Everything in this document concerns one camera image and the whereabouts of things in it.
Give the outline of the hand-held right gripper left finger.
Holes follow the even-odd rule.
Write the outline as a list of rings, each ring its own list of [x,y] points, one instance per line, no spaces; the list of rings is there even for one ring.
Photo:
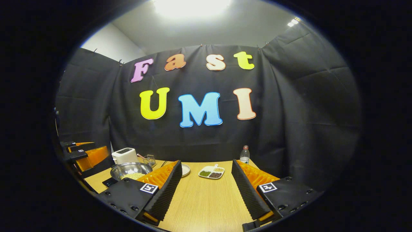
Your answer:
[[[181,177],[182,163],[177,160],[138,180],[124,178],[98,194],[98,198],[130,218],[158,226]]]

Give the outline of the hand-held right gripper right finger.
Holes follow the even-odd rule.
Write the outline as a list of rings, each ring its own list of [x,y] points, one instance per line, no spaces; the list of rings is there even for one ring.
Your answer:
[[[242,225],[245,232],[291,216],[322,195],[292,177],[277,178],[239,160],[233,160],[231,174],[252,218]]]

